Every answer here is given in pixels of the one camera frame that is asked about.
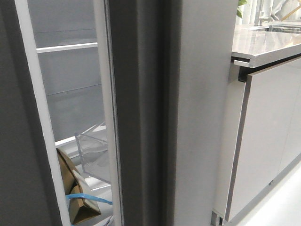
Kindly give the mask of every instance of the green plant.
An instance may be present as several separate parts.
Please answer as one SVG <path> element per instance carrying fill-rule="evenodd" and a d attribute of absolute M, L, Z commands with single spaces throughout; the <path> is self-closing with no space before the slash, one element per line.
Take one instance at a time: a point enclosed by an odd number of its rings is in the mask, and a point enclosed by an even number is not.
<path fill-rule="evenodd" d="M 243 13 L 239 7 L 246 4 L 248 4 L 247 0 L 238 0 L 237 14 L 236 14 L 238 17 L 243 18 Z"/>

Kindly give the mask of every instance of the cardboard box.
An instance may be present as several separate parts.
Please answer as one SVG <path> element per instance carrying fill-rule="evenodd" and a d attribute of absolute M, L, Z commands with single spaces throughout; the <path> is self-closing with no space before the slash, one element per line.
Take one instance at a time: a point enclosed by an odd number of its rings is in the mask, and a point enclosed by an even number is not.
<path fill-rule="evenodd" d="M 73 188 L 71 194 L 85 193 L 93 195 L 85 179 L 76 171 L 72 171 L 77 182 L 77 186 Z M 70 221 L 76 225 L 90 218 L 101 215 L 96 201 L 88 199 L 71 199 L 69 205 Z"/>
<path fill-rule="evenodd" d="M 61 151 L 58 148 L 56 150 L 57 150 L 58 161 L 61 168 L 61 175 L 63 179 L 65 194 L 70 194 L 74 186 L 77 185 L 72 170 L 77 171 L 77 169 L 75 168 L 75 165 L 64 151 Z"/>

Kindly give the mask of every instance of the white shelf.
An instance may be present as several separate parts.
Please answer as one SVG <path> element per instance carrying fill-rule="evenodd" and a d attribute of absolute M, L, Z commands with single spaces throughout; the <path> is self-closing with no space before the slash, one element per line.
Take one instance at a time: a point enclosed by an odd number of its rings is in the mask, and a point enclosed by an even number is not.
<path fill-rule="evenodd" d="M 65 46 L 51 46 L 51 47 L 37 48 L 37 52 L 38 53 L 50 53 L 50 52 L 66 51 L 66 50 L 72 50 L 72 49 L 93 48 L 93 47 L 97 47 L 97 46 L 98 46 L 97 42 L 75 44 L 75 45 L 65 45 Z"/>

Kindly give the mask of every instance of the glass panel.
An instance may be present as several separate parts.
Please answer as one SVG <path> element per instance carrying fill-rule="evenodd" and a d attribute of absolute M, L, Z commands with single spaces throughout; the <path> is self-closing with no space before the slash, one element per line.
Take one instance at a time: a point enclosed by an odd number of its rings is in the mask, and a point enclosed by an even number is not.
<path fill-rule="evenodd" d="M 93 1 L 28 0 L 28 6 L 65 194 L 85 194 L 68 201 L 71 223 L 113 226 Z M 66 45 L 76 46 L 58 48 Z"/>

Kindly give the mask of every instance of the transparent plastic box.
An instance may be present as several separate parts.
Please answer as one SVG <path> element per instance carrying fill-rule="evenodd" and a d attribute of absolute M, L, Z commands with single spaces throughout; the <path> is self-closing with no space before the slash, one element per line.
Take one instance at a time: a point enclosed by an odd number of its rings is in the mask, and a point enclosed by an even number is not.
<path fill-rule="evenodd" d="M 109 154 L 104 123 L 97 124 L 86 131 L 75 134 L 83 172 L 111 183 Z"/>

